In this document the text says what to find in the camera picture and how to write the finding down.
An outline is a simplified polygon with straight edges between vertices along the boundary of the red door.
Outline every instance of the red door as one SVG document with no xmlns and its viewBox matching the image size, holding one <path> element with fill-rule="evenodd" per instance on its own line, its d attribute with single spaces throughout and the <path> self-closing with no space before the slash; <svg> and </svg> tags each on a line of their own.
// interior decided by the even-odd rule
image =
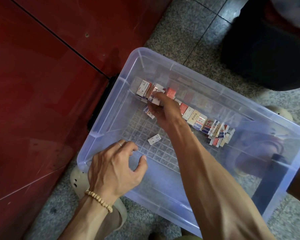
<svg viewBox="0 0 300 240">
<path fill-rule="evenodd" d="M 15 0 L 108 76 L 150 37 L 171 0 Z"/>
<path fill-rule="evenodd" d="M 31 202 L 21 197 L 24 187 L 62 168 L 80 148 L 107 83 L 15 3 L 0 0 L 0 206 L 13 198 L 14 221 Z M 45 194 L 36 195 L 40 207 L 60 173 L 53 175 Z"/>
</svg>

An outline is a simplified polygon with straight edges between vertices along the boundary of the speckled tile floor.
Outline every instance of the speckled tile floor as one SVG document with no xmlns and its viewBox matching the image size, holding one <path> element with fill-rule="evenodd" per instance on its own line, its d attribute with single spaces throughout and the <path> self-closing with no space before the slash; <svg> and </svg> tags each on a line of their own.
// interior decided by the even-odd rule
<svg viewBox="0 0 300 240">
<path fill-rule="evenodd" d="M 247 82 L 220 63 L 220 45 L 233 19 L 247 0 L 173 0 L 157 25 L 146 47 L 193 69 L 261 105 L 286 108 L 300 125 L 300 88 L 276 92 Z M 25 239 L 56 239 L 77 206 L 69 184 L 73 160 L 52 195 L 42 208 Z M 180 236 L 180 228 L 132 202 L 122 201 L 128 210 L 124 227 L 111 239 L 148 239 L 152 231 L 168 239 Z M 287 195 L 274 211 L 268 226 L 277 239 L 300 240 L 300 202 Z"/>
</svg>

